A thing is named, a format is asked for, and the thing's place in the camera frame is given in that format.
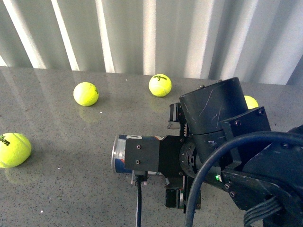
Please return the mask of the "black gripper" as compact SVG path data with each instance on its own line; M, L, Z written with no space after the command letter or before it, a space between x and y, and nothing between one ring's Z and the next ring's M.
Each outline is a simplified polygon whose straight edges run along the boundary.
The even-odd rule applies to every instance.
M187 209L187 201L200 160L189 134L181 103L170 105L168 129L178 129L178 136L165 136L160 141L160 173L165 177L165 206Z

